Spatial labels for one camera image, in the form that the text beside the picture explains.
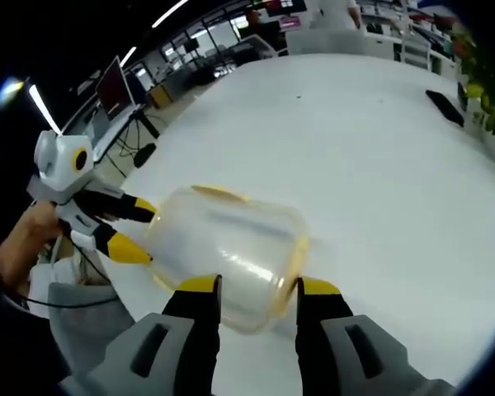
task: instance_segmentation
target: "green plant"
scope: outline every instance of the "green plant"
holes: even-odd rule
[[[461,59],[462,74],[469,76],[466,87],[468,98],[479,99],[485,113],[481,121],[484,128],[495,135],[495,73],[483,49],[478,47],[468,31],[454,26],[454,51]]]

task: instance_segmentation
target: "transparent plastic container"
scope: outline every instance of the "transparent plastic container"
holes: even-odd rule
[[[193,276],[220,274],[222,322],[257,332],[285,312],[309,240],[296,210],[193,186],[159,206],[145,247],[155,280],[169,290]]]

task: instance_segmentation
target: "white table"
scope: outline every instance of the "white table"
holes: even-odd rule
[[[195,101],[123,187],[152,202],[210,184],[291,205],[313,240],[305,273],[338,285],[458,384],[495,336],[495,165],[425,95],[455,84],[384,59],[302,55],[247,64]],[[137,242],[144,226],[115,227]],[[138,320],[169,298],[143,266],[103,258]],[[293,338],[222,327],[215,394],[301,394]]]

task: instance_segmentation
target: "white shirt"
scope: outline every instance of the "white shirt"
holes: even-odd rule
[[[356,24],[348,13],[349,8],[359,7],[356,0],[318,0],[319,10],[323,10],[321,16],[322,26],[330,30],[356,29]]]

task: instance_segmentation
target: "human hand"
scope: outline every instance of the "human hand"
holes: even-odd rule
[[[0,245],[2,281],[15,289],[24,284],[45,243],[61,233],[50,202],[40,201],[26,210]]]

